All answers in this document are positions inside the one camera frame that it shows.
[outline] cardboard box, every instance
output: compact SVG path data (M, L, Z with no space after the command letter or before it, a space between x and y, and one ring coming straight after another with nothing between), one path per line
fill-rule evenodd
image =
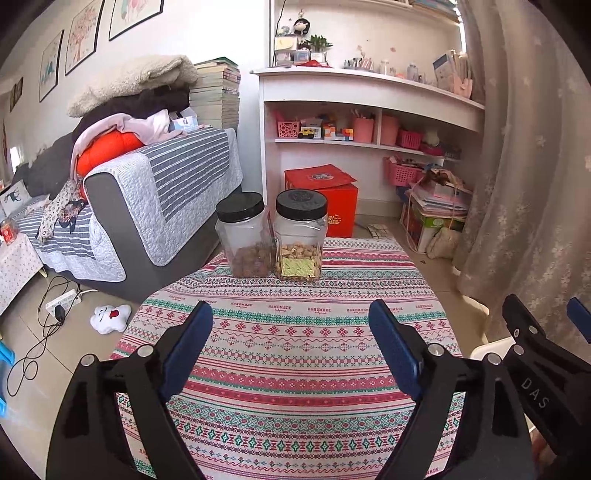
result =
M351 238L355 224L357 181L334 165L285 171L285 189L308 189L322 193L329 203L327 236Z

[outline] jar of peanuts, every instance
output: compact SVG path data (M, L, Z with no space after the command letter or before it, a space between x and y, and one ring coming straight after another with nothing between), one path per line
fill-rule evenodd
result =
M328 228L326 197L313 190L286 190L277 196L276 210L275 275L280 280L318 280Z

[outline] metal screw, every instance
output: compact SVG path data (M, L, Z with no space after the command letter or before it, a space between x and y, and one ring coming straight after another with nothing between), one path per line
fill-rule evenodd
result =
M489 353L486 356L486 359L492 363L493 365L499 365L501 363L501 357L498 356L496 353Z
M431 355L435 356L442 356L445 353L445 349L438 343L432 343L427 347L427 350Z
M138 356L146 357L154 353L154 347L152 345L142 345L138 348Z
M85 356L83 356L83 357L80 359L80 364L81 364L83 367L89 367L89 366L91 366L91 365L92 365L94 362L95 362L95 356L94 356L94 355L91 355L90 353L89 353L88 355L85 355Z

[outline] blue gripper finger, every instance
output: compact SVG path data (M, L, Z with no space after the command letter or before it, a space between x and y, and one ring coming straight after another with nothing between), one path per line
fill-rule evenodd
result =
M591 343L591 313L577 297L573 297L566 304L566 315L583 334L587 343Z
M165 401L182 392L212 331L212 308L205 302L198 307L185 320L188 328L164 362L164 382L159 391Z
M368 322L398 388L414 401L418 401L421 398L421 387L418 383L419 361L398 330L406 326L398 323L382 300L375 300L369 306Z

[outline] white tablecloth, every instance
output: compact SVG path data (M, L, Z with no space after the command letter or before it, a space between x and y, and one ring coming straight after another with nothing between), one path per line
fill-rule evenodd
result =
M0 313L4 312L21 288L41 270L43 263L24 233L10 245L0 247Z

